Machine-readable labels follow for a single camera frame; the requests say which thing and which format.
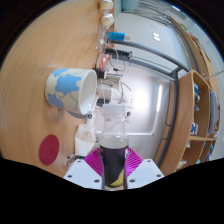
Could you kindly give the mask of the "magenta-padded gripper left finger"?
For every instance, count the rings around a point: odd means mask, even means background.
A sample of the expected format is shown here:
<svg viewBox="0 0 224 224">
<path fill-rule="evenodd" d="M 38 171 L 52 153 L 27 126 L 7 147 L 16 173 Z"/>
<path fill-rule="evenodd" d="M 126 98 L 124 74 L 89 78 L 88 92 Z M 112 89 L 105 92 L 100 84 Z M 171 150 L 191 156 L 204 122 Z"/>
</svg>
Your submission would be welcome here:
<svg viewBox="0 0 224 224">
<path fill-rule="evenodd" d="M 100 149 L 94 149 L 84 159 L 76 159 L 64 179 L 84 188 L 103 190 L 104 166 Z"/>
</svg>

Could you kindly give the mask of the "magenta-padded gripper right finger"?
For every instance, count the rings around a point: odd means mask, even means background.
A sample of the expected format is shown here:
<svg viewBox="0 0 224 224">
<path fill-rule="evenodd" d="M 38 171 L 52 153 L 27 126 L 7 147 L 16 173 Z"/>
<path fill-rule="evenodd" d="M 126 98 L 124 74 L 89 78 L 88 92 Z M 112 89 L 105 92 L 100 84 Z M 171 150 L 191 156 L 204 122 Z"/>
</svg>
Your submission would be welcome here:
<svg viewBox="0 0 224 224">
<path fill-rule="evenodd" d="M 136 189 L 163 178 L 164 175 L 152 159 L 143 159 L 128 148 L 125 157 L 125 188 Z"/>
</svg>

